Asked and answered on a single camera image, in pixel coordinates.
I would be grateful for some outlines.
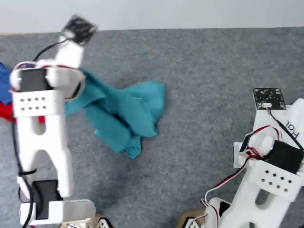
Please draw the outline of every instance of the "blue cloth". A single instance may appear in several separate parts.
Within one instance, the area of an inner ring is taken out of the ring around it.
[[[10,73],[11,69],[7,69],[3,63],[0,62],[0,102],[8,105],[11,102]]]
[[[84,108],[95,135],[115,153],[135,158],[142,151],[141,137],[158,134],[155,124],[164,112],[165,84],[151,81],[116,89],[81,70],[86,87],[79,97],[66,103],[66,115]]]

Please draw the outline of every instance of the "wire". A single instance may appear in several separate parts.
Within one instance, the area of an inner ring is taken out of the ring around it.
[[[214,206],[212,206],[211,204],[208,204],[204,199],[200,199],[200,202],[201,202],[201,204],[203,204],[206,208],[207,207],[211,207],[213,210],[214,210],[214,212],[215,212],[215,214],[216,214],[216,216],[217,216],[217,226],[216,226],[216,228],[219,226],[219,214],[218,214],[218,211],[217,211],[217,209],[214,207]]]
[[[213,188],[211,188],[210,190],[208,190],[208,191],[206,192],[204,200],[205,200],[205,202],[206,202],[206,204],[207,204],[208,206],[212,206],[212,205],[210,205],[210,204],[208,203],[208,201],[207,201],[207,195],[208,195],[210,192],[212,192],[212,191],[214,191],[214,190],[216,190],[216,189],[219,189],[220,187],[222,187],[223,185],[225,185],[227,182],[229,182],[230,180],[232,180],[233,178],[235,178],[237,175],[239,175],[239,174],[242,172],[242,170],[245,168],[247,162],[248,162],[250,159],[252,159],[252,158],[257,159],[257,160],[260,160],[260,159],[261,159],[261,157],[256,156],[256,155],[250,155],[250,156],[248,156],[248,157],[246,158],[244,164],[243,164],[236,172],[234,172],[233,174],[227,176],[227,177],[226,177],[225,179],[223,179],[220,183],[218,183],[217,185],[215,185]]]
[[[65,65],[45,65],[45,66],[42,66],[41,68],[42,69],[45,69],[45,68],[48,68],[48,67],[59,67],[59,68],[67,68],[67,69],[72,69],[72,70],[79,70],[77,68],[73,68],[73,67],[69,67],[69,66],[65,66]]]
[[[271,110],[269,108],[266,108],[268,114],[279,124],[279,126],[289,135],[289,137],[295,142],[295,144],[299,147],[301,151],[304,151],[303,146],[297,141],[297,139],[289,132],[289,130],[282,124],[281,121],[279,121],[277,118],[275,118]]]
[[[18,149],[17,149],[17,140],[16,140],[16,129],[15,129],[15,124],[14,124],[14,112],[12,111],[12,115],[11,115],[11,128],[12,128],[12,139],[13,139],[13,146],[14,146],[14,154],[15,154],[15,159],[16,159],[16,163],[17,163],[17,167],[18,167],[18,175],[23,179],[25,185],[28,188],[28,192],[29,192],[29,210],[28,210],[28,216],[27,219],[25,220],[22,228],[26,228],[29,224],[29,221],[32,217],[32,213],[33,213],[33,206],[34,206],[34,201],[33,201],[33,190],[27,180],[27,178],[25,177],[25,175],[28,174],[32,174],[35,171],[30,171],[30,172],[24,172],[22,165],[21,165],[21,161],[20,161],[20,157],[18,154]]]
[[[42,49],[37,55],[36,57],[33,59],[34,62],[37,62],[38,58],[44,53],[46,52],[47,50],[53,48],[54,46],[58,45],[58,44],[62,44],[64,42],[66,42],[68,39],[65,39],[63,41],[60,41],[60,42],[57,42],[57,43],[54,43],[54,44],[51,44],[49,46],[47,46],[46,48]]]
[[[17,69],[19,69],[21,66],[23,66],[23,65],[28,65],[28,64],[36,65],[37,62],[36,62],[36,61],[23,61],[23,62],[20,62],[20,63],[18,63],[17,65],[15,65],[15,67],[13,68],[13,70],[17,70]]]
[[[210,192],[212,192],[213,190],[219,189],[220,187],[222,187],[223,185],[225,185],[226,183],[228,183],[230,180],[232,180],[233,178],[235,178],[236,176],[238,176],[238,175],[242,172],[242,170],[245,168],[247,162],[248,162],[250,159],[252,159],[252,158],[255,158],[255,159],[257,159],[257,160],[262,159],[260,156],[257,156],[257,155],[249,155],[249,156],[246,158],[244,164],[243,164],[236,172],[234,172],[233,174],[227,176],[227,177],[226,177],[224,180],[222,180],[220,183],[218,183],[218,184],[215,185],[213,188],[211,188],[210,190],[208,190],[208,191],[206,192],[206,194],[205,194],[205,199],[200,199],[201,204],[203,204],[206,208],[207,208],[207,207],[212,207],[213,210],[215,211],[215,214],[216,214],[216,216],[217,216],[217,226],[216,226],[216,228],[219,226],[219,214],[218,214],[218,211],[216,210],[216,208],[207,202],[207,195],[208,195]]]
[[[22,198],[21,198],[21,188],[19,187],[18,188],[18,199],[21,203],[28,203],[28,201],[24,201]]]

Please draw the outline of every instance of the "white wall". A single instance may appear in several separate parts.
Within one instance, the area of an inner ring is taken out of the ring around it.
[[[304,26],[304,0],[6,0],[0,33],[60,31],[74,13],[100,30]]]

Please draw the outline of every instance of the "plastic part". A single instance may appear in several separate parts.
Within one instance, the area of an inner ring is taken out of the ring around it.
[[[38,208],[36,219],[48,219],[49,202],[62,200],[57,187],[58,180],[38,180],[33,182],[33,200]]]
[[[199,227],[197,222],[194,221],[193,218],[190,218],[190,219],[187,220],[187,223],[183,226],[183,228],[202,228],[202,227]]]
[[[63,92],[58,90],[13,93],[13,104],[16,118],[64,114]]]
[[[253,162],[252,167],[247,167],[231,206],[221,217],[218,228],[238,228],[249,222],[255,223],[259,228],[278,228],[290,203],[295,200],[302,184],[301,177],[264,161]],[[260,189],[271,194],[263,205],[256,205]]]
[[[96,228],[113,228],[113,226],[107,218],[100,218]]]
[[[249,147],[255,148],[261,156],[265,156],[269,154],[269,152],[272,150],[273,145],[275,143],[275,139],[273,136],[257,133],[250,137],[250,140],[248,142]]]
[[[265,191],[293,202],[302,186],[302,178],[264,161],[256,161],[248,181]]]
[[[22,203],[20,208],[20,223],[23,225],[29,211],[29,203]],[[93,223],[95,206],[90,200],[51,201],[48,208],[48,219],[35,220],[36,203],[34,203],[30,225],[60,224],[60,223]]]
[[[11,72],[11,74],[9,76],[10,85],[16,91],[19,91],[21,88],[21,77],[20,77],[19,73],[20,73],[20,70],[14,70]]]
[[[85,75],[78,69],[50,67],[47,81],[57,90],[64,92],[65,99],[74,99],[85,87]]]
[[[46,151],[58,173],[61,197],[70,197],[73,192],[73,177],[71,154],[66,140],[63,92],[49,90],[14,93],[13,102],[14,112],[18,119],[19,156],[24,171],[35,169],[34,161],[37,152]],[[39,123],[35,118],[39,115],[45,115],[44,133],[39,131]],[[22,191],[29,198],[24,181],[20,177],[17,178]],[[27,179],[31,183],[34,180],[34,174],[28,175]]]
[[[65,37],[60,37],[59,42],[65,39]],[[71,40],[67,40],[58,46],[58,52],[56,54],[55,60],[58,65],[79,68],[82,62],[83,53],[83,46]]]

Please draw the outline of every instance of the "black cable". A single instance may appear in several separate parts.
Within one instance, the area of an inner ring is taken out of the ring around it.
[[[58,45],[58,44],[62,44],[64,42],[66,42],[68,39],[65,39],[63,41],[60,41],[60,42],[57,42],[57,43],[54,43],[54,44],[51,44],[49,46],[47,46],[46,48],[42,49],[37,55],[36,57],[33,59],[33,62],[37,62],[38,58],[44,53],[46,52],[47,50],[53,48],[54,46]]]
[[[284,124],[282,124],[277,118],[275,118],[272,113],[271,110],[268,108],[267,109],[269,115],[279,124],[279,126],[289,135],[289,137],[295,142],[295,144],[299,147],[299,149],[301,151],[304,151],[303,146],[297,141],[297,139],[289,132],[289,130],[284,126]]]
[[[12,112],[11,115],[11,130],[12,130],[12,138],[13,138],[13,145],[14,145],[14,154],[15,154],[15,159],[17,162],[17,167],[18,167],[18,175],[23,179],[25,185],[28,188],[28,192],[29,192],[29,210],[28,210],[28,217],[25,220],[22,228],[26,228],[29,224],[29,221],[31,219],[32,213],[33,213],[33,206],[34,206],[34,201],[33,201],[33,190],[27,180],[27,178],[25,177],[25,175],[28,174],[33,174],[36,170],[34,171],[30,171],[30,172],[24,172],[22,165],[21,165],[21,161],[20,161],[20,157],[18,154],[18,147],[17,147],[17,140],[16,140],[16,129],[15,129],[15,124],[14,124],[14,113]]]

